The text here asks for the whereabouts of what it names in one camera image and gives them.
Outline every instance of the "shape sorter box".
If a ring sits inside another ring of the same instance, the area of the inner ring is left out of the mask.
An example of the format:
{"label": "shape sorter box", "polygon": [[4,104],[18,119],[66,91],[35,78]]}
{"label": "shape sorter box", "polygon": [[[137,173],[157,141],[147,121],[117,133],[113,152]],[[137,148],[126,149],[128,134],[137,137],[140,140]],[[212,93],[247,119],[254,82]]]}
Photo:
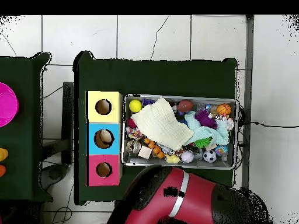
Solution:
{"label": "shape sorter box", "polygon": [[[100,114],[98,104],[108,104],[109,111]],[[119,92],[88,91],[88,121],[90,123],[120,123],[123,97]]]}
{"label": "shape sorter box", "polygon": [[[118,186],[122,174],[119,155],[89,155],[88,159],[88,183],[87,186]],[[107,177],[101,177],[97,173],[100,164],[107,163],[111,172]]]}
{"label": "shape sorter box", "polygon": [[[120,124],[89,123],[86,133],[86,154],[89,155],[119,155],[120,154]],[[110,131],[112,135],[111,146],[99,148],[95,143],[95,135],[101,130]]]}

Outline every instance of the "orange object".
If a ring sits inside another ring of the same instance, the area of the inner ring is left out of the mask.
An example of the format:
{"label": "orange object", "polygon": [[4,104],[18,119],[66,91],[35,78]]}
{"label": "orange object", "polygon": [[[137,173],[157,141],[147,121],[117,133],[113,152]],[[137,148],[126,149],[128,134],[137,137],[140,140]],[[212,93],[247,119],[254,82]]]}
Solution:
{"label": "orange object", "polygon": [[229,115],[231,113],[231,107],[228,104],[221,104],[217,107],[217,113],[218,115]]}
{"label": "orange object", "polygon": [[149,144],[148,144],[148,147],[150,149],[154,149],[155,148],[155,142],[151,141]]}
{"label": "orange object", "polygon": [[0,148],[0,162],[8,157],[8,151]]}
{"label": "orange object", "polygon": [[158,154],[158,158],[162,159],[162,158],[164,158],[164,157],[165,157],[165,154],[164,154],[163,152],[160,152],[160,153]]}
{"label": "orange object", "polygon": [[159,154],[161,152],[161,149],[159,147],[155,147],[153,150],[152,150],[155,154]]}
{"label": "orange object", "polygon": [[0,165],[0,177],[2,177],[6,172],[6,167],[3,165]]}
{"label": "orange object", "polygon": [[148,138],[145,138],[145,139],[144,139],[144,142],[145,142],[146,144],[149,144],[149,143],[151,142],[151,140],[149,140]]}

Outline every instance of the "soccer ball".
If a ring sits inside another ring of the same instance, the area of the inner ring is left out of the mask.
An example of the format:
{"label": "soccer ball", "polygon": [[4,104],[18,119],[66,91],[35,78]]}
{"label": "soccer ball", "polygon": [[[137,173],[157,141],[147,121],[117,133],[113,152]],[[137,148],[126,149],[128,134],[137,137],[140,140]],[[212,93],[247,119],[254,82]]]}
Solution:
{"label": "soccer ball", "polygon": [[213,150],[205,151],[203,153],[203,159],[206,162],[209,162],[209,163],[215,162],[215,160],[216,160],[216,153],[215,153],[215,151],[213,151]]}

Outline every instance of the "white cloth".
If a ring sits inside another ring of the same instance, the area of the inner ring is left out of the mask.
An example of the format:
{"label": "white cloth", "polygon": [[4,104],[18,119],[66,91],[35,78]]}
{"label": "white cloth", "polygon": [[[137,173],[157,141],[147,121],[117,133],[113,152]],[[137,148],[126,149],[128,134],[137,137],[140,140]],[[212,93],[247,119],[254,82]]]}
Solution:
{"label": "white cloth", "polygon": [[171,106],[164,98],[145,106],[131,118],[141,133],[150,140],[175,151],[180,149],[194,133],[187,125],[176,120]]}

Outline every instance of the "towel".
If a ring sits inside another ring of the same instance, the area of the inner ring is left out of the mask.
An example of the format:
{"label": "towel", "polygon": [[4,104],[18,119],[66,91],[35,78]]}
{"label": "towel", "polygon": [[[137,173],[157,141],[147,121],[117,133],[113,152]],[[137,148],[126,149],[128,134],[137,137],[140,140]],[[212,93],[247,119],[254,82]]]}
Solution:
{"label": "towel", "polygon": [[194,135],[185,143],[188,145],[200,139],[212,137],[211,144],[226,145],[228,144],[228,132],[227,124],[223,120],[216,120],[217,129],[212,129],[206,126],[200,126],[198,120],[194,118],[195,112],[190,111],[185,114],[185,120],[188,123],[188,127],[194,131]]}
{"label": "towel", "polygon": [[193,136],[193,131],[187,125],[176,120],[170,104],[164,98],[146,105],[131,118],[150,140],[175,151]]}

